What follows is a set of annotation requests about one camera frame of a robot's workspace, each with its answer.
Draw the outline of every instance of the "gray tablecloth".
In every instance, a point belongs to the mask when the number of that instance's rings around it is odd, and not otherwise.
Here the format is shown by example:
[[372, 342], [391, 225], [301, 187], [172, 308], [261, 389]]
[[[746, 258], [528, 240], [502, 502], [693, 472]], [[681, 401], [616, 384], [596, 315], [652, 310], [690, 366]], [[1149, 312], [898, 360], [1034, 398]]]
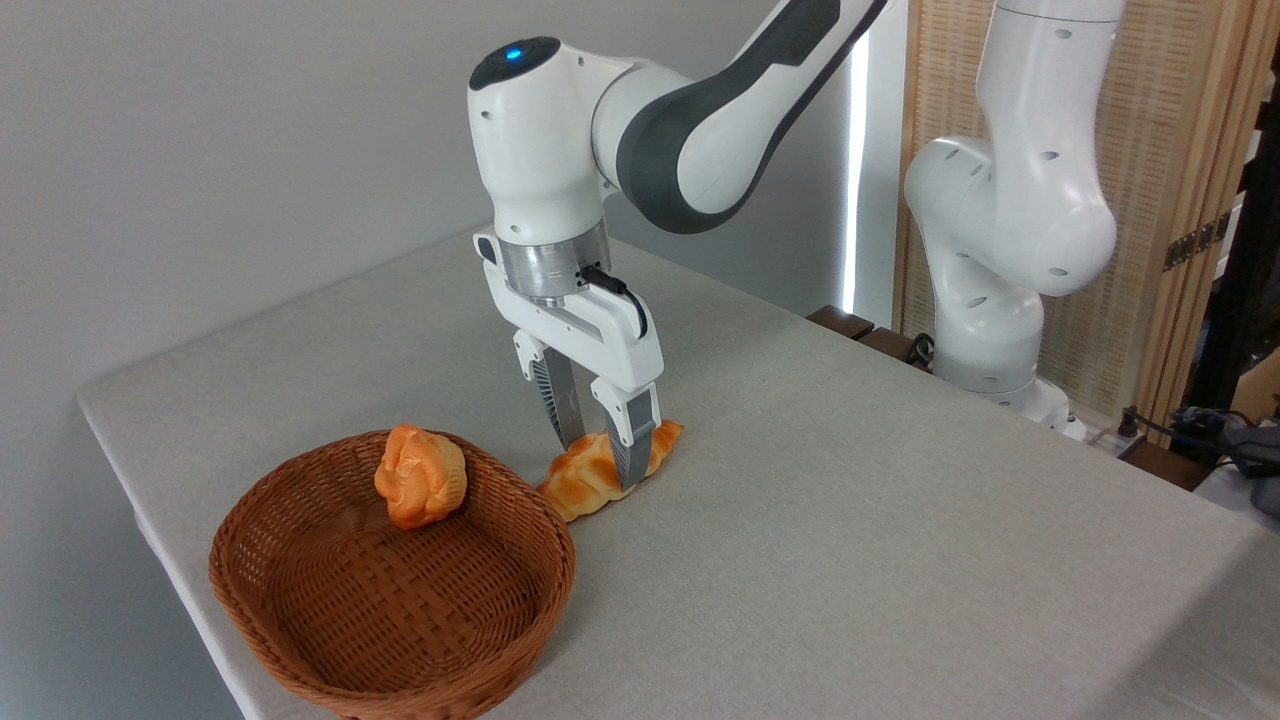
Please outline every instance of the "gray tablecloth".
[[[573, 524], [570, 606], [492, 717], [1280, 715], [1280, 538], [762, 301], [614, 254], [652, 306], [663, 413], [686, 434], [653, 480]], [[511, 333], [460, 237], [81, 393], [246, 716], [328, 717], [266, 675], [214, 600], [225, 512], [283, 460], [401, 421], [539, 482], [557, 443]]]

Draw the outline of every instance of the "wicker basket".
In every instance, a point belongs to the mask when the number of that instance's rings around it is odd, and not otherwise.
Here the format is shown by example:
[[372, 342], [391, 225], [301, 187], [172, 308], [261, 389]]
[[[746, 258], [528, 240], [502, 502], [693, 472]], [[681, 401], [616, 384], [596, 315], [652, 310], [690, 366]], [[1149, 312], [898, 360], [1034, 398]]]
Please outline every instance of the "wicker basket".
[[573, 582], [568, 528], [489, 454], [467, 497], [404, 532], [374, 489], [387, 430], [294, 457], [244, 495], [209, 575], [250, 648], [297, 696], [342, 716], [476, 717], [532, 671]]

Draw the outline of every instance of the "cable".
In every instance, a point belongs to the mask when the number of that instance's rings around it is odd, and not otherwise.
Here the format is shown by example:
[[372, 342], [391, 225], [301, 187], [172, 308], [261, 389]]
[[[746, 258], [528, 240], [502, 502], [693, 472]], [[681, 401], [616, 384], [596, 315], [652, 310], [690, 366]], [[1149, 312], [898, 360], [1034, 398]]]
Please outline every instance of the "cable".
[[[1199, 447], [1201, 450], [1208, 450], [1208, 451], [1216, 452], [1219, 455], [1226, 455], [1229, 457], [1234, 457], [1235, 460], [1247, 460], [1249, 462], [1257, 462], [1260, 465], [1267, 465], [1267, 466], [1275, 466], [1276, 465], [1275, 459], [1263, 459], [1263, 457], [1258, 457], [1256, 455], [1247, 455], [1244, 452], [1238, 452], [1235, 450], [1228, 450], [1225, 447], [1213, 445], [1211, 442], [1204, 442], [1202, 439], [1193, 438], [1190, 436], [1185, 436], [1185, 434], [1179, 433], [1179, 432], [1174, 432], [1174, 430], [1171, 430], [1171, 429], [1169, 429], [1169, 428], [1166, 428], [1166, 427], [1164, 427], [1164, 425], [1161, 425], [1161, 424], [1158, 424], [1158, 423], [1156, 423], [1153, 420], [1148, 420], [1148, 419], [1143, 418], [1142, 415], [1139, 415], [1138, 414], [1138, 407], [1134, 406], [1134, 405], [1130, 405], [1129, 407], [1125, 407], [1124, 409], [1124, 414], [1125, 414], [1125, 416], [1133, 418], [1134, 420], [1142, 423], [1143, 425], [1147, 425], [1148, 428], [1156, 430], [1157, 433], [1160, 433], [1162, 436], [1171, 437], [1171, 438], [1176, 439], [1178, 442], [1184, 442], [1187, 445], [1192, 445], [1192, 446]], [[1254, 445], [1257, 445], [1256, 441], [1249, 441], [1249, 442], [1253, 442]]]
[[605, 273], [595, 265], [582, 268], [579, 272], [579, 275], [581, 275], [582, 282], [603, 287], [613, 295], [627, 296], [631, 300], [631, 304], [636, 306], [636, 315], [640, 316], [640, 340], [644, 340], [644, 336], [649, 334], [649, 316], [645, 314], [644, 305], [640, 304], [640, 299], [636, 297], [634, 292], [627, 290], [627, 283], [611, 275], [609, 273]]
[[911, 347], [906, 351], [904, 363], [913, 365], [916, 361], [924, 363], [928, 368], [933, 363], [933, 336], [920, 333], [911, 341]]

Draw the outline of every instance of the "bread roll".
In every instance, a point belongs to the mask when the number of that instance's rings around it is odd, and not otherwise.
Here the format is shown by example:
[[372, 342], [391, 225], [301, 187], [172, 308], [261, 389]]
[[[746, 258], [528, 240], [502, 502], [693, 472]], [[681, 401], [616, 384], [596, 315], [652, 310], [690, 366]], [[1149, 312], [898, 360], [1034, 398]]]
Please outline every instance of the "bread roll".
[[383, 461], [374, 473], [387, 514], [402, 530], [443, 520], [462, 505], [467, 466], [462, 448], [444, 436], [413, 425], [397, 425], [387, 438]]
[[[644, 477], [658, 471], [662, 461], [676, 447], [676, 439], [685, 429], [680, 423], [663, 420], [653, 430], [649, 466]], [[622, 491], [618, 469], [613, 462], [608, 433], [589, 433], [577, 438], [563, 455], [552, 461], [547, 479], [538, 486], [566, 523], [590, 515], [613, 500], [622, 500], [631, 491]]]

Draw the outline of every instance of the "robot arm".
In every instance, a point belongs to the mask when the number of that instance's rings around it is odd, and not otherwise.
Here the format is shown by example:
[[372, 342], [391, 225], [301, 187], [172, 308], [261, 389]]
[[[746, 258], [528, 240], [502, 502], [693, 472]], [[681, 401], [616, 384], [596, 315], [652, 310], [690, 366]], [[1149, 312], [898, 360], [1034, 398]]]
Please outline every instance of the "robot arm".
[[991, 141], [943, 137], [906, 173], [936, 307], [934, 374], [1069, 432], [1036, 378], [1039, 295], [1091, 283], [1116, 224], [1094, 159], [1098, 92], [1124, 0], [997, 0], [978, 72]]
[[566, 447], [582, 434], [572, 363], [596, 373], [623, 488], [644, 477], [663, 361], [648, 306], [608, 275], [604, 199], [621, 188], [673, 232], [726, 222], [884, 4], [782, 0], [700, 82], [550, 37], [503, 46], [472, 73], [471, 135], [494, 204], [475, 246], [490, 293]]

